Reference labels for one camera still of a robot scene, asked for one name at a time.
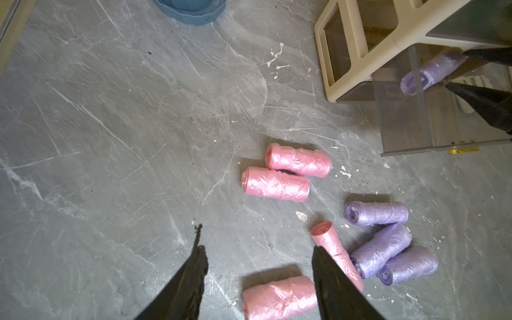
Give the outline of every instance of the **plastic bag roll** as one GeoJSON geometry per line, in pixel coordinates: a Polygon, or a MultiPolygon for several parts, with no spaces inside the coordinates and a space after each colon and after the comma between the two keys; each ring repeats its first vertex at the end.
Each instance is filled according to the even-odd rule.
{"type": "Polygon", "coordinates": [[[272,170],[289,170],[301,176],[325,178],[331,171],[329,155],[321,150],[294,149],[271,143],[265,154],[265,166],[272,170]]]}
{"type": "Polygon", "coordinates": [[[317,305],[315,285],[305,275],[272,281],[242,293],[245,320],[284,320],[317,305]]]}
{"type": "Polygon", "coordinates": [[[381,270],[390,258],[407,248],[411,241],[411,235],[402,224],[390,224],[355,250],[350,260],[361,278],[366,279],[381,270]]]}
{"type": "Polygon", "coordinates": [[[318,246],[325,248],[340,269],[343,270],[354,286],[362,293],[365,285],[362,283],[359,272],[357,272],[350,261],[348,252],[343,248],[338,232],[332,225],[332,222],[324,221],[319,223],[311,230],[311,236],[318,246]]]}
{"type": "Polygon", "coordinates": [[[372,224],[405,223],[409,218],[409,210],[401,202],[351,201],[345,204],[345,217],[360,227],[372,224]]]}
{"type": "Polygon", "coordinates": [[[306,177],[267,168],[249,167],[242,173],[242,188],[248,195],[304,202],[309,195],[306,177]]]}
{"type": "MultiPolygon", "coordinates": [[[[430,61],[420,65],[419,74],[423,90],[430,88],[457,70],[466,59],[467,57],[464,56],[459,49],[447,48],[430,61]]],[[[402,78],[400,89],[404,94],[409,96],[416,94],[414,74],[412,71],[402,78]]]]}
{"type": "Polygon", "coordinates": [[[387,286],[436,272],[439,262],[425,247],[412,247],[389,259],[377,276],[387,286]]]}

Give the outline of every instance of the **blue bucket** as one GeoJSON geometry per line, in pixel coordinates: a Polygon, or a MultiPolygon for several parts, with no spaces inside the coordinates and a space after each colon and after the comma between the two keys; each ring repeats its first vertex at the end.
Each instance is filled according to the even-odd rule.
{"type": "Polygon", "coordinates": [[[212,22],[226,8],[226,0],[153,0],[166,15],[189,25],[212,22]]]}

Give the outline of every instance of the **white paint splatter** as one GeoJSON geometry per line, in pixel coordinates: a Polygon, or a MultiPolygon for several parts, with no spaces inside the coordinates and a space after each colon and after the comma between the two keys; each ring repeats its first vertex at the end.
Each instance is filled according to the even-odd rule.
{"type": "Polygon", "coordinates": [[[418,299],[411,297],[411,295],[410,295],[409,293],[406,293],[406,296],[408,296],[408,297],[409,297],[409,298],[411,298],[412,300],[414,300],[414,301],[418,302],[418,299]]]}
{"type": "Polygon", "coordinates": [[[270,64],[272,62],[274,62],[282,53],[283,53],[283,46],[285,45],[284,43],[279,43],[281,45],[281,50],[279,52],[277,52],[276,54],[274,54],[272,51],[270,51],[270,54],[272,54],[272,56],[274,57],[274,59],[272,59],[271,61],[268,61],[266,62],[267,63],[267,67],[270,68],[270,64]]]}
{"type": "Polygon", "coordinates": [[[300,211],[295,211],[295,214],[297,215],[297,217],[299,219],[301,219],[302,221],[306,222],[306,220],[308,219],[308,215],[303,213],[303,212],[300,212],[300,211]]]}

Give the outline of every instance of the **purple garbage bag roll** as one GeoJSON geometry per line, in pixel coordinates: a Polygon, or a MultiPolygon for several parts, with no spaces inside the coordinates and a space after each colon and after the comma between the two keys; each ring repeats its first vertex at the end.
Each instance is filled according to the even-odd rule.
{"type": "Polygon", "coordinates": [[[412,237],[401,223],[385,226],[373,238],[350,255],[354,267],[366,279],[376,274],[386,262],[407,248],[412,237]]]}
{"type": "MultiPolygon", "coordinates": [[[[464,56],[459,49],[447,48],[430,61],[420,65],[419,75],[423,90],[430,88],[457,70],[466,59],[467,57],[464,56]]],[[[414,74],[412,71],[402,78],[400,89],[406,95],[416,95],[416,86],[414,84],[414,74]]]]}
{"type": "Polygon", "coordinates": [[[377,276],[387,286],[436,272],[439,262],[425,247],[412,247],[386,262],[377,276]]]}
{"type": "Polygon", "coordinates": [[[409,218],[409,210],[401,202],[351,201],[345,204],[345,217],[360,227],[372,224],[405,223],[409,218]]]}

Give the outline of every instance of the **marble tile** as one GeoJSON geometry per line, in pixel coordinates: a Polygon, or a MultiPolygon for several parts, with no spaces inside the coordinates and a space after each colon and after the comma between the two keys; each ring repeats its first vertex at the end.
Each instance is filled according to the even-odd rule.
{"type": "Polygon", "coordinates": [[[368,239],[343,227],[358,195],[405,202],[414,243],[440,260],[393,288],[365,281],[386,318],[507,317],[512,145],[381,158],[375,106],[325,99],[313,25],[326,3],[228,0],[196,27],[151,0],[38,0],[0,78],[2,319],[132,319],[198,223],[200,319],[243,319],[244,286],[312,276],[319,219],[349,251],[368,239]],[[271,141],[331,156],[305,203],[243,194],[271,141]]]}

